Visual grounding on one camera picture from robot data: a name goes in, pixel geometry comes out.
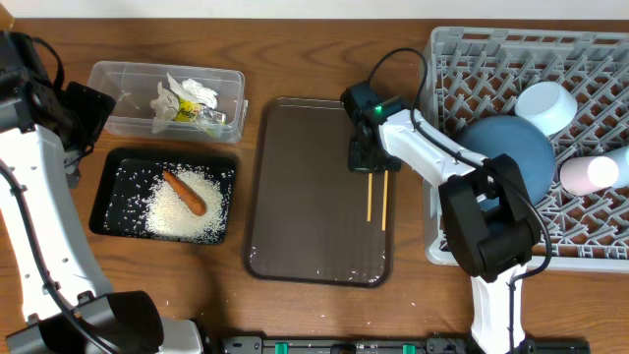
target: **green connector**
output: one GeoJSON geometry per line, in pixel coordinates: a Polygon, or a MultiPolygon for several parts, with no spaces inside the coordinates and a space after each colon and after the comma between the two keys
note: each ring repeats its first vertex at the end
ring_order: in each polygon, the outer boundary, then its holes
{"type": "Polygon", "coordinates": [[[276,343],[275,354],[288,354],[288,343],[276,343]]]}
{"type": "Polygon", "coordinates": [[[415,354],[416,351],[417,351],[417,348],[415,347],[415,345],[411,345],[411,344],[402,345],[402,354],[415,354]]]}

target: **brown tray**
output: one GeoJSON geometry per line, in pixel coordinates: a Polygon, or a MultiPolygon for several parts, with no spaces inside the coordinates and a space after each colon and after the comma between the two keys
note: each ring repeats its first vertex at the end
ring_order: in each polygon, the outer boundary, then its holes
{"type": "Polygon", "coordinates": [[[347,167],[354,127],[338,101],[278,98],[261,123],[247,270],[274,280],[376,287],[391,272],[394,174],[347,167]]]}

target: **black tray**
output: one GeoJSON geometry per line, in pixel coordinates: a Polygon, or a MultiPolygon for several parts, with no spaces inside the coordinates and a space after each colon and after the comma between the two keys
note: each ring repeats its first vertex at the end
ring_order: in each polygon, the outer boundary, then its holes
{"type": "Polygon", "coordinates": [[[236,179],[234,161],[226,157],[189,154],[163,150],[117,148],[109,152],[100,178],[94,207],[89,218],[89,229],[100,235],[158,239],[166,241],[192,242],[208,245],[221,244],[227,233],[229,206],[233,198],[233,184],[236,179]],[[190,166],[205,172],[205,178],[220,183],[223,194],[223,215],[225,227],[215,234],[208,233],[202,238],[163,237],[146,231],[145,221],[139,220],[145,204],[131,203],[129,198],[141,199],[151,195],[149,188],[161,176],[164,164],[168,167],[190,166]]]}

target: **black mount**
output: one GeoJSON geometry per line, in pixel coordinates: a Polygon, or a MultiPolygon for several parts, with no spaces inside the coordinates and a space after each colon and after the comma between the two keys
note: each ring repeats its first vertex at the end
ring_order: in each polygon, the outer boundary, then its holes
{"type": "MultiPolygon", "coordinates": [[[[145,292],[113,293],[97,299],[89,295],[77,307],[89,330],[120,353],[159,351],[164,341],[161,318],[145,292]]],[[[61,314],[10,334],[7,346],[15,354],[100,352],[61,314]]]]}
{"type": "Polygon", "coordinates": [[[65,151],[83,152],[98,140],[116,101],[78,83],[62,90],[63,65],[40,39],[4,31],[0,35],[0,133],[19,128],[30,132],[38,124],[61,138],[65,151]],[[57,59],[54,84],[33,47],[40,43],[57,59]]]}
{"type": "Polygon", "coordinates": [[[356,136],[350,141],[348,159],[350,171],[363,173],[399,171],[402,168],[402,161],[389,155],[382,148],[377,129],[386,122],[388,116],[404,109],[402,99],[394,97],[383,101],[370,88],[368,82],[361,82],[343,92],[341,103],[356,128],[356,136]]]}
{"type": "MultiPolygon", "coordinates": [[[[517,163],[502,154],[485,167],[510,181],[529,198],[517,163]]],[[[489,183],[482,170],[453,176],[439,186],[443,228],[454,259],[471,276],[493,282],[503,271],[531,260],[542,230],[510,189],[489,183]],[[499,198],[499,206],[483,212],[477,196],[499,198]]]]}

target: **plastic container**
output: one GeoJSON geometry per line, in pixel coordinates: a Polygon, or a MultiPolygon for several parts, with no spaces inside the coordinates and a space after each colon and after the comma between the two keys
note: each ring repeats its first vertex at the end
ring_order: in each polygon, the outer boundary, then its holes
{"type": "MultiPolygon", "coordinates": [[[[578,102],[574,120],[552,137],[556,170],[536,205],[552,240],[549,268],[629,272],[629,196],[608,188],[580,197],[559,181],[564,161],[622,148],[629,124],[629,34],[530,29],[437,28],[424,53],[429,76],[421,109],[454,137],[481,119],[512,114],[517,96],[556,82],[578,102]]],[[[438,191],[425,183],[426,255],[456,265],[442,229],[438,191]]],[[[530,267],[543,262],[544,244],[530,267]]]]}
{"type": "Polygon", "coordinates": [[[111,134],[198,142],[237,143],[243,136],[247,101],[245,76],[238,71],[176,65],[98,62],[87,85],[114,97],[116,108],[105,124],[111,134]],[[177,82],[194,79],[218,92],[217,111],[227,115],[226,124],[202,131],[195,123],[171,122],[163,131],[151,131],[154,110],[149,103],[158,97],[157,83],[170,88],[166,73],[177,82]]]}

